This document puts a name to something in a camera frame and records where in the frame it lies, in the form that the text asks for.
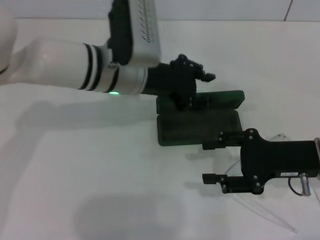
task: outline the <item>white tabletop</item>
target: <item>white tabletop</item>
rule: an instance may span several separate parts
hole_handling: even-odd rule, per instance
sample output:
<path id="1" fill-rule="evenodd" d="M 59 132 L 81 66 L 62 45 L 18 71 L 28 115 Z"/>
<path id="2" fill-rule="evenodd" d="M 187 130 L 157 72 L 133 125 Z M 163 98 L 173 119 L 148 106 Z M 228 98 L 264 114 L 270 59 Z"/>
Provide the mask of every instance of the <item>white tabletop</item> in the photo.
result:
<path id="1" fill-rule="evenodd" d="M 199 91 L 244 90 L 244 129 L 320 136 L 319 23 L 159 25 L 164 62 L 184 53 L 216 74 Z M 40 34 L 102 45 L 108 32 L 101 20 L 21 19 L 16 49 Z M 0 111 L 1 240 L 319 239 L 315 194 L 294 195 L 286 179 L 249 198 L 298 233 L 203 185 L 202 173 L 223 174 L 239 148 L 159 146 L 155 97 L 16 84 L 0 88 Z"/>

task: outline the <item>black cable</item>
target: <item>black cable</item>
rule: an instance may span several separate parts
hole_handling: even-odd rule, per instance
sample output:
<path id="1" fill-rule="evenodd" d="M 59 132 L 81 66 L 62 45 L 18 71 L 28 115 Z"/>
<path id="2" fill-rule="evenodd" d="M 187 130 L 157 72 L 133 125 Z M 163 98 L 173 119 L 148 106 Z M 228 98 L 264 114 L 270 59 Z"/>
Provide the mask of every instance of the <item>black cable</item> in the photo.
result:
<path id="1" fill-rule="evenodd" d="M 291 189 L 291 191 L 292 191 L 295 195 L 298 195 L 298 196 L 300 196 L 300 197 L 303 196 L 301 193 L 298 193 L 296 190 L 294 190 L 294 188 L 291 186 L 291 177 L 288 178 L 288 185 L 289 185 L 289 188 Z"/>

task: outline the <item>robotic hand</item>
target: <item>robotic hand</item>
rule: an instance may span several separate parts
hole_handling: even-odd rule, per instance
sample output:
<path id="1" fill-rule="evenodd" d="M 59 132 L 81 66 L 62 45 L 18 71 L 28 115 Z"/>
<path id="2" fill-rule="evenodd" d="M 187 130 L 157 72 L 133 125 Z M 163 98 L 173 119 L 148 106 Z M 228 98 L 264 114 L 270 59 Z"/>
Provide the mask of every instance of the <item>robotic hand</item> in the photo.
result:
<path id="1" fill-rule="evenodd" d="M 114 0 L 108 16 L 111 37 L 103 46 L 39 37 L 12 55 L 17 24 L 0 7 L 0 85 L 28 83 L 121 95 L 165 95 L 183 108 L 197 92 L 196 79 L 215 79 L 184 55 L 170 64 L 159 64 L 153 0 Z"/>

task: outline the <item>black stripe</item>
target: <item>black stripe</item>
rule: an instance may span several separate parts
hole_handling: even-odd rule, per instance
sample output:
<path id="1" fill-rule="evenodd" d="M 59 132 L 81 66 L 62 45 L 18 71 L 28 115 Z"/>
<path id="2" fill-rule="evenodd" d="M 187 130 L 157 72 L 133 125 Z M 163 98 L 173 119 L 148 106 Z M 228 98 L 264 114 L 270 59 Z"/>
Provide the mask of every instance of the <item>black stripe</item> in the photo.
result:
<path id="1" fill-rule="evenodd" d="M 9 66 L 7 66 L 5 69 L 0 71 L 0 74 L 3 74 L 5 71 L 7 71 L 7 69 L 9 68 Z"/>
<path id="2" fill-rule="evenodd" d="M 110 92 L 112 92 L 112 91 L 115 89 L 115 86 L 116 86 L 117 81 L 118 81 L 118 76 L 119 76 L 119 68 L 118 68 L 118 69 L 116 70 L 116 72 L 114 73 L 113 78 L 112 78 L 111 85 L 110 85 L 109 89 L 104 92 L 105 94 L 110 93 Z"/>
<path id="3" fill-rule="evenodd" d="M 91 47 L 86 43 L 84 43 L 84 45 L 88 51 L 88 70 L 86 72 L 84 82 L 82 86 L 79 88 L 79 90 L 83 90 L 88 86 L 90 82 L 91 74 L 92 74 L 92 68 L 93 68 L 93 55 L 92 55 Z"/>
<path id="4" fill-rule="evenodd" d="M 96 69 L 96 75 L 95 75 L 95 79 L 94 82 L 92 84 L 92 86 L 90 87 L 90 89 L 88 89 L 88 91 L 93 91 L 97 88 L 100 79 L 101 79 L 101 74 L 102 74 L 102 52 L 101 49 L 97 46 L 93 46 L 95 51 L 96 51 L 96 61 L 97 61 L 97 69 Z"/>

